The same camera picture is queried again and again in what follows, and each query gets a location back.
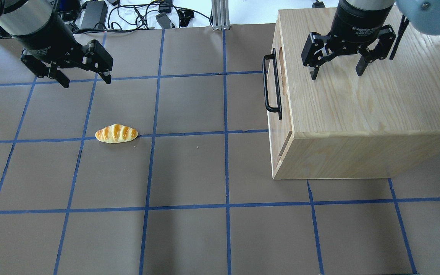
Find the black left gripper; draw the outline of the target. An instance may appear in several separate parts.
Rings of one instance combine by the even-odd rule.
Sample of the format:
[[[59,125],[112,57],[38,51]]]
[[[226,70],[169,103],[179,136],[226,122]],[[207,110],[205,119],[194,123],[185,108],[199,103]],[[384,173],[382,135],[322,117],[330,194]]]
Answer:
[[[0,26],[23,45],[27,54],[20,60],[36,77],[54,79],[68,88],[70,80],[59,67],[80,68],[94,71],[107,85],[111,84],[113,57],[96,39],[86,47],[77,42],[48,1],[7,1]]]

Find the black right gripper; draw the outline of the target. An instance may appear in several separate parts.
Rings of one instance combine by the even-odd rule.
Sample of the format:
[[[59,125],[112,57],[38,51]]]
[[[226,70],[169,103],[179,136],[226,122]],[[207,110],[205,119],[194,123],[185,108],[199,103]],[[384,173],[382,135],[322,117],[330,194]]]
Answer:
[[[391,25],[384,25],[393,7],[392,0],[340,0],[327,35],[309,33],[301,53],[303,65],[310,68],[316,80],[320,66],[339,55],[360,52],[356,66],[358,76],[375,60],[387,58],[396,34]],[[378,40],[374,49],[367,47]]]

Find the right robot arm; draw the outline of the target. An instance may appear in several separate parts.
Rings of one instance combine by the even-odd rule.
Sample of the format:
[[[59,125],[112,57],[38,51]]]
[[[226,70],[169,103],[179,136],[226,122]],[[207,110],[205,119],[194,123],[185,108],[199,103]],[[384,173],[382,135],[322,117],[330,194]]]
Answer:
[[[303,65],[317,78],[320,66],[334,58],[360,54],[358,76],[375,60],[395,57],[412,24],[426,35],[440,36],[440,0],[340,0],[330,31],[309,33]]]

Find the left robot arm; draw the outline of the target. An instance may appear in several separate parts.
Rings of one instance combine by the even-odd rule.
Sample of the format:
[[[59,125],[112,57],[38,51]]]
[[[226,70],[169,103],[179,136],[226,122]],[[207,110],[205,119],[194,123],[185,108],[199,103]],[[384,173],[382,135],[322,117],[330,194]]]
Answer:
[[[81,45],[45,0],[0,0],[0,27],[22,46],[21,62],[35,77],[56,80],[68,88],[63,68],[98,74],[110,84],[113,58],[98,40]]]

